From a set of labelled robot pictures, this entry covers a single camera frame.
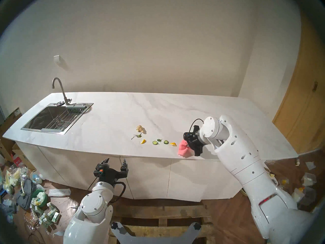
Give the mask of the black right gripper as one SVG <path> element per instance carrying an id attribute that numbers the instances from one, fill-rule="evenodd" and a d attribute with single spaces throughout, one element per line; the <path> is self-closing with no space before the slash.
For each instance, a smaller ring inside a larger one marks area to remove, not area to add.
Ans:
<path id="1" fill-rule="evenodd" d="M 194 156 L 200 156 L 203 152 L 203 141 L 200 138 L 200 126 L 193 126 L 189 131 L 189 137 L 185 137 L 188 146 L 194 147 Z"/>

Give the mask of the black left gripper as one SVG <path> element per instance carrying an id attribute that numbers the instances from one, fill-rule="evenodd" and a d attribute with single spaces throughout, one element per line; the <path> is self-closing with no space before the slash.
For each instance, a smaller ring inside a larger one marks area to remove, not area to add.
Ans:
<path id="1" fill-rule="evenodd" d="M 121 178 L 128 176 L 128 164 L 124 158 L 121 173 L 115 169 L 110 168 L 108 164 L 109 159 L 105 159 L 101 163 L 98 163 L 94 170 L 94 176 L 99 177 L 99 182 L 106 182 L 108 184 L 115 184 L 115 182 Z"/>

